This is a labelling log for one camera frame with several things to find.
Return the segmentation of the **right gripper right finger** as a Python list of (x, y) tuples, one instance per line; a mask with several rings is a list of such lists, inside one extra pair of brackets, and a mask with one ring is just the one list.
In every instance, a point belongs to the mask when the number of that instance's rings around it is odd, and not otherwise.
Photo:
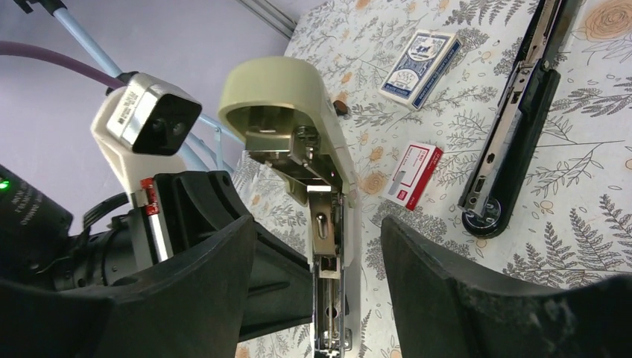
[(575, 289), (509, 277), (394, 216), (380, 234), (404, 357), (629, 357), (631, 277)]

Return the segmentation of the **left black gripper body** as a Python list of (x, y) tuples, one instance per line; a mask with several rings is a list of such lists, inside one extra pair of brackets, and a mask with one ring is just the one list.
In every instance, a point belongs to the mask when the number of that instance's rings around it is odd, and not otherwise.
[(250, 212), (226, 171), (158, 174), (128, 195), (130, 239), (141, 271), (201, 243)]

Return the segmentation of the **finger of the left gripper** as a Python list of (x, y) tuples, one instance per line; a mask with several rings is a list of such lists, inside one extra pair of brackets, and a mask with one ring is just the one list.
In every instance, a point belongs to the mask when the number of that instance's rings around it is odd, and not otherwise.
[(313, 281), (307, 259), (260, 223), (239, 333), (245, 342), (312, 322)]

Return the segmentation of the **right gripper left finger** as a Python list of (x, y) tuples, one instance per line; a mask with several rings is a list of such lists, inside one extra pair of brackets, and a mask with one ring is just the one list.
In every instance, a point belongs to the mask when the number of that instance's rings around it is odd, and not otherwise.
[(3, 357), (233, 357), (256, 246), (242, 216), (118, 280), (47, 292), (1, 282)]

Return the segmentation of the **beige oblong plastic case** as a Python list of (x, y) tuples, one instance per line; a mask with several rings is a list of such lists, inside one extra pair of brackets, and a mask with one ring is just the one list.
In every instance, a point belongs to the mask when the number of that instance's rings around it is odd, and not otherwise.
[(263, 57), (227, 76), (218, 117), (248, 156), (278, 174), (309, 211), (316, 357), (355, 357), (361, 196), (338, 111), (319, 71), (293, 57)]

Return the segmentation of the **black stapler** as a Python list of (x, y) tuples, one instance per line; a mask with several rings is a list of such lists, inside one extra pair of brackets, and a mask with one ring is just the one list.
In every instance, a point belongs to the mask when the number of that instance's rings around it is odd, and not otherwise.
[(539, 1), (518, 48), (493, 124), (458, 200), (465, 230), (498, 236), (511, 219), (560, 82), (554, 60), (581, 6)]

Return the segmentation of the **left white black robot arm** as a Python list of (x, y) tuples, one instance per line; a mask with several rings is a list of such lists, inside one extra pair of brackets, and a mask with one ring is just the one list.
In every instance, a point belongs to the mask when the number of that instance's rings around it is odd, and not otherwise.
[[(174, 253), (202, 243), (248, 214), (225, 171), (159, 174), (148, 180), (149, 207), (165, 220)], [(52, 292), (111, 286), (156, 262), (148, 207), (101, 217), (126, 204), (123, 193), (93, 207), (83, 230), (69, 234), (72, 214), (8, 169), (1, 170), (1, 277)], [(255, 224), (256, 250), (240, 330), (253, 339), (312, 321), (306, 258)]]

